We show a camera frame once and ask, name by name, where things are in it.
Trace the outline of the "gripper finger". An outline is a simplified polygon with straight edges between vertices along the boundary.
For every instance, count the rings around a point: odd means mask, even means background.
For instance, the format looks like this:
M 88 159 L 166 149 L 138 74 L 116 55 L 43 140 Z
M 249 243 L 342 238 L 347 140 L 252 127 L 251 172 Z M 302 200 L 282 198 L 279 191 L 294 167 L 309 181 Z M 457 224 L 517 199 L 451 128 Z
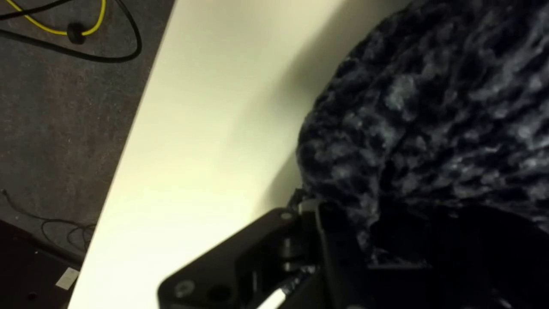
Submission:
M 316 200 L 273 209 L 166 278 L 159 309 L 359 309 L 344 219 Z

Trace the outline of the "dark grey knitted cloth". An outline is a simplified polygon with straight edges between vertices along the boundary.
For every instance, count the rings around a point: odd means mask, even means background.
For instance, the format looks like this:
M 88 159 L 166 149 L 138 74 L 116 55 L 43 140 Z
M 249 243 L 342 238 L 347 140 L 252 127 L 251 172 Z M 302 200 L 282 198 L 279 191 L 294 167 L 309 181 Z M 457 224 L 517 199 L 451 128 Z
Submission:
M 385 197 L 418 215 L 486 206 L 549 236 L 549 0 L 414 0 L 339 64 L 296 158 L 367 259 Z

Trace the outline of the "dark brown cabinet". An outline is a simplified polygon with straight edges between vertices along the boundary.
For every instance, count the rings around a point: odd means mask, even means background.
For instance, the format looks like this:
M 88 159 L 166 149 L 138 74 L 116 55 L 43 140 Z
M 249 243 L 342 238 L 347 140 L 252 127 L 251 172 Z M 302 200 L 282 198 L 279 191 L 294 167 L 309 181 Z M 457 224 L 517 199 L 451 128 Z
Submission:
M 0 309 L 67 309 L 82 262 L 0 220 Z

